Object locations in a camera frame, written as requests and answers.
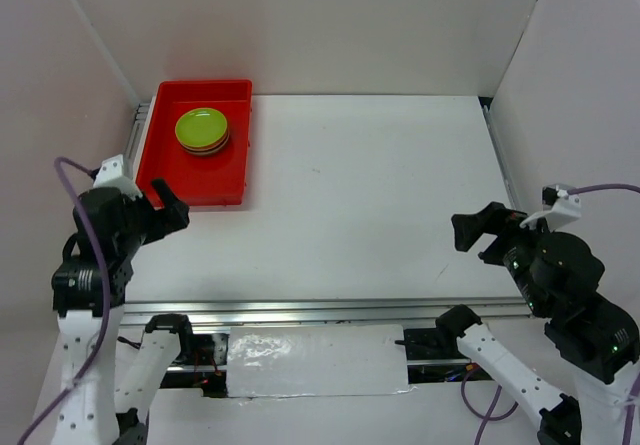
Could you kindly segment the cream floral plate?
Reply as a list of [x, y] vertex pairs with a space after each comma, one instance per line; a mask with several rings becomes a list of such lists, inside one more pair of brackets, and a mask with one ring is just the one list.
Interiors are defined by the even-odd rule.
[[182, 149], [186, 152], [189, 153], [191, 155], [194, 156], [210, 156], [210, 155], [214, 155], [216, 153], [219, 153], [221, 150], [223, 150], [226, 147], [227, 143], [219, 143], [214, 147], [209, 147], [209, 148], [190, 148], [190, 147], [186, 147], [183, 146]]

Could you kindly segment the orange plate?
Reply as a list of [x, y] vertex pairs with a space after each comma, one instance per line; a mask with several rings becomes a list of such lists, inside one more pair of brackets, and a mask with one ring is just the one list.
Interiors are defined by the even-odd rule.
[[187, 145], [183, 142], [180, 143], [181, 147], [186, 149], [189, 152], [193, 152], [193, 153], [212, 153], [214, 150], [222, 148], [226, 145], [226, 143], [229, 141], [230, 136], [229, 135], [225, 135], [222, 138], [220, 138], [219, 140], [217, 140], [216, 142], [209, 144], [209, 145], [205, 145], [205, 146], [199, 146], [199, 147], [195, 147], [195, 146], [190, 146]]
[[214, 144], [212, 144], [211, 146], [208, 147], [188, 147], [184, 144], [181, 145], [181, 147], [190, 154], [194, 154], [194, 155], [210, 155], [210, 154], [215, 154], [218, 151], [220, 151], [221, 149], [223, 149], [227, 143], [229, 142], [229, 138], [226, 138], [225, 140], [221, 140], [218, 141]]

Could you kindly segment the green plate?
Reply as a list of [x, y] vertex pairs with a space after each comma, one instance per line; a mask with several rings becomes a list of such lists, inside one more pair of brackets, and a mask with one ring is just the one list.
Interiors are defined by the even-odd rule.
[[228, 134], [225, 115], [213, 108], [196, 108], [184, 113], [176, 122], [175, 136], [188, 148], [209, 148]]

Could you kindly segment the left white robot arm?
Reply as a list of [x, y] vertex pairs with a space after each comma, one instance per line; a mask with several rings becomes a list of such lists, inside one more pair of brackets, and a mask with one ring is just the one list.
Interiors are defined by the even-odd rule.
[[77, 196], [77, 230], [64, 245], [51, 280], [63, 339], [62, 390], [53, 402], [55, 444], [144, 444], [148, 413], [167, 368], [196, 355], [197, 339], [183, 314], [153, 316], [134, 362], [115, 381], [116, 348], [126, 287], [139, 249], [185, 229], [189, 207], [162, 179], [155, 208], [139, 190], [95, 186]]

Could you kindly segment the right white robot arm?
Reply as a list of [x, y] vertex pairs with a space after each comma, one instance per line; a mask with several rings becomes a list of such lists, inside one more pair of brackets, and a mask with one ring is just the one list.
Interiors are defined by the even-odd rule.
[[508, 272], [544, 335], [519, 345], [527, 327], [493, 330], [457, 305], [435, 321], [438, 350], [494, 379], [541, 444], [638, 443], [639, 326], [599, 293], [605, 266], [587, 243], [497, 202], [451, 222], [459, 252], [492, 236], [480, 260]]

